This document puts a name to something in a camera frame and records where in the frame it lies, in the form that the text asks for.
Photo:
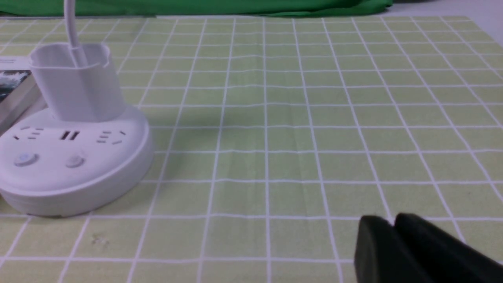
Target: white cable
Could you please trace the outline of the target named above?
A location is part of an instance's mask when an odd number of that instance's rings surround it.
[[[64,19],[73,64],[75,64],[75,67],[85,67],[88,65],[88,60],[78,40],[77,28],[75,26],[75,0],[64,0]]]

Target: green cloth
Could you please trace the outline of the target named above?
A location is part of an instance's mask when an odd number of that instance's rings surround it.
[[[361,16],[384,12],[393,0],[76,0],[78,16],[267,15]],[[63,0],[0,0],[0,12],[62,16]]]

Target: white plastic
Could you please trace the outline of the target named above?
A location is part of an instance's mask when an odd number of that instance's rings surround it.
[[[88,66],[75,67],[67,43],[55,43],[30,54],[30,68],[54,118],[102,122],[126,107],[110,50],[83,44]]]
[[[62,139],[66,131],[70,133]],[[25,155],[37,159],[16,166],[15,161]],[[67,166],[75,157],[83,163]],[[147,120],[133,106],[100,123],[60,121],[44,109],[0,138],[0,192],[7,203],[26,214],[78,215],[130,190],[152,159]]]
[[[65,0],[69,43],[35,49],[30,68],[49,108],[0,137],[0,193],[37,216],[73,216],[134,187],[153,159],[147,119],[127,105],[103,44],[83,44],[74,0]]]

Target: grid mat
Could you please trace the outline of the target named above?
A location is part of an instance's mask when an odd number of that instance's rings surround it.
[[[358,220],[423,216],[503,262],[503,48],[466,17],[79,20],[156,156],[71,219],[0,203],[1,282],[356,282]],[[65,41],[0,22],[0,55]]]

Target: power socket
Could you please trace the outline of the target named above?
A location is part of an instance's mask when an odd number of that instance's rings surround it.
[[[134,106],[100,123],[56,120],[48,108],[0,138],[0,193],[26,214],[82,214],[126,193],[152,159],[148,122]]]

